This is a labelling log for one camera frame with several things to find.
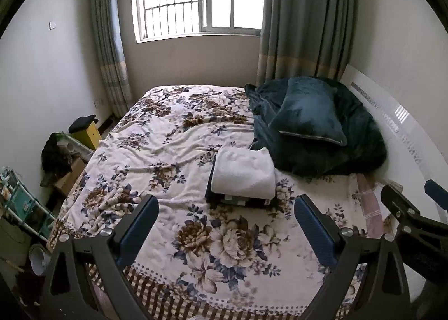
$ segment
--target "dark green blanket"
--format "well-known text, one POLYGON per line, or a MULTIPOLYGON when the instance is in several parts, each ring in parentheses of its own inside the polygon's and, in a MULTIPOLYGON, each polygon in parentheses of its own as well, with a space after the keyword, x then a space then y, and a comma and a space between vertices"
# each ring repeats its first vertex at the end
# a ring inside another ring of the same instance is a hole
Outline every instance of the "dark green blanket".
POLYGON ((288 79, 282 79, 268 81, 257 88, 251 84, 245 87, 254 114, 255 139, 251 149, 266 147, 276 168, 304 177, 367 173, 380 167, 387 152, 372 115, 342 83, 321 80, 337 89, 334 103, 347 137, 346 146, 287 136, 268 128, 288 88, 288 79))

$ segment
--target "curtain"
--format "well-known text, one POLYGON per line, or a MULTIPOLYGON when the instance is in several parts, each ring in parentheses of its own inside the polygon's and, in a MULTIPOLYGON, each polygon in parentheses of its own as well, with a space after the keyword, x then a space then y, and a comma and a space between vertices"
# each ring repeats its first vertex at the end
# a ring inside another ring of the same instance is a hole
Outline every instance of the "curtain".
POLYGON ((123 53, 117 0, 90 0, 101 75, 113 114, 121 118, 133 106, 123 53))
POLYGON ((257 84, 293 76, 340 79, 354 0, 264 0, 257 84))

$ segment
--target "dark green pillow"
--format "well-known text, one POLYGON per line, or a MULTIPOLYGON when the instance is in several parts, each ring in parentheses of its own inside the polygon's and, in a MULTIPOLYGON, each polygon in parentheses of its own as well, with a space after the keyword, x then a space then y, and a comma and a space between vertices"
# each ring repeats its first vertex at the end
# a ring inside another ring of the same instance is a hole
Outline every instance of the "dark green pillow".
POLYGON ((313 77, 293 77, 269 128, 281 134, 347 145, 336 116, 334 89, 313 77))

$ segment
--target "white bucket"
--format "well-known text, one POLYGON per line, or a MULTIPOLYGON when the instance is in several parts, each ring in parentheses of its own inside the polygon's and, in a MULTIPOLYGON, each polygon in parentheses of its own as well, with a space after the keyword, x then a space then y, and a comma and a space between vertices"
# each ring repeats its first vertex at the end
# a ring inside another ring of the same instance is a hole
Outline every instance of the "white bucket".
POLYGON ((37 275, 43 275, 50 264, 50 253, 41 244, 33 244, 28 255, 33 272, 37 275))

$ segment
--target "floral blanket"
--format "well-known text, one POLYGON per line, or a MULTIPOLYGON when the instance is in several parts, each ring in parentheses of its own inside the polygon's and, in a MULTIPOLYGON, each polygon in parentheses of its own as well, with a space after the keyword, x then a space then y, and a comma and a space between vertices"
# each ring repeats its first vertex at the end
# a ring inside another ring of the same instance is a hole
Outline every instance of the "floral blanket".
MULTIPOLYGON (((293 200, 308 194, 340 227, 356 225, 365 233, 357 177, 308 180, 276 171, 277 207, 210 210, 204 194, 214 155, 224 145, 248 147, 253 138, 243 89, 150 90, 100 142, 64 202, 49 245, 61 233, 93 236, 114 227, 153 194, 158 220, 124 272, 153 317, 298 318, 328 270, 295 220, 293 200)), ((101 285, 95 266, 90 273, 101 285)))

